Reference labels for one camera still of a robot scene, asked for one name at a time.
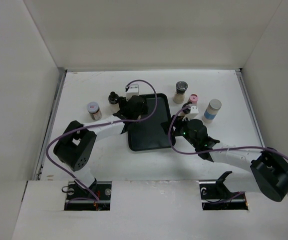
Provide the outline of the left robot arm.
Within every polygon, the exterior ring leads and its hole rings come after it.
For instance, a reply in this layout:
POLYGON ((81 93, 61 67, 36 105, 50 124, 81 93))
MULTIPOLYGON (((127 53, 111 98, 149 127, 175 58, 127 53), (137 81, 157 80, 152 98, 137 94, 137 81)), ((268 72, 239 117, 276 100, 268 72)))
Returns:
POLYGON ((89 129, 84 129, 86 125, 76 120, 68 125, 65 133, 77 131, 58 140, 53 153, 74 175, 75 182, 79 185, 79 193, 84 199, 91 199, 96 194, 97 180, 87 166, 94 144, 110 136, 126 133, 147 113, 146 99, 135 95, 129 100, 122 97, 118 112, 92 123, 89 129))

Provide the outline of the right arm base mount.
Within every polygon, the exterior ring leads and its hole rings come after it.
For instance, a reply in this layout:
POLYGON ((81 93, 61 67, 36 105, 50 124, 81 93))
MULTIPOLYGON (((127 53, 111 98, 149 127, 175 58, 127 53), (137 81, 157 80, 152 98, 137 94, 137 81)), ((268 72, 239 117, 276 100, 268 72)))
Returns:
POLYGON ((218 179, 201 180, 199 188, 204 211, 248 210, 246 195, 242 191, 230 192, 224 185, 232 171, 224 172, 218 179))

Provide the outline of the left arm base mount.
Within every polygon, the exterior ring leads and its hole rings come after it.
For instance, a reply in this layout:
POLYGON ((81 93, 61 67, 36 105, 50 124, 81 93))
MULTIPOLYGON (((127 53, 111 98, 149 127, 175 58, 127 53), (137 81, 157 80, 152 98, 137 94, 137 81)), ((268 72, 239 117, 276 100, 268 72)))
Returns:
POLYGON ((74 181, 63 186, 61 191, 65 194, 65 211, 109 211, 112 182, 98 181, 91 187, 93 194, 82 188, 74 181))

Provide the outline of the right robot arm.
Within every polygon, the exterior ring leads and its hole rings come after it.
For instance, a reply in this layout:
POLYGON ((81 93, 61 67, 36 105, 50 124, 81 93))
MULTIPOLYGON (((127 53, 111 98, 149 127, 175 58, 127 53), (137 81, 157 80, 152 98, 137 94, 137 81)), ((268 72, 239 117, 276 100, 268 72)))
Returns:
POLYGON ((244 192, 259 192, 275 202, 281 202, 288 194, 288 157, 271 147, 233 147, 208 135, 201 120, 188 120, 173 116, 161 124, 170 146, 176 137, 183 137, 201 159, 230 165, 246 171, 234 180, 232 171, 224 172, 218 179, 201 183, 201 192, 210 200, 224 200, 244 192))

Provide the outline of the black top grinder bottle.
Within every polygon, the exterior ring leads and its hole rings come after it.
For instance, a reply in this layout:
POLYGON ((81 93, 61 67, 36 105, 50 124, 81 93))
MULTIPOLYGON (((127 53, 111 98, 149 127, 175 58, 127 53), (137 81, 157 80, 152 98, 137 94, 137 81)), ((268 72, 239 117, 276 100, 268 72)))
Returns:
POLYGON ((110 109, 113 113, 119 111, 119 95, 116 92, 111 92, 108 96, 110 109))

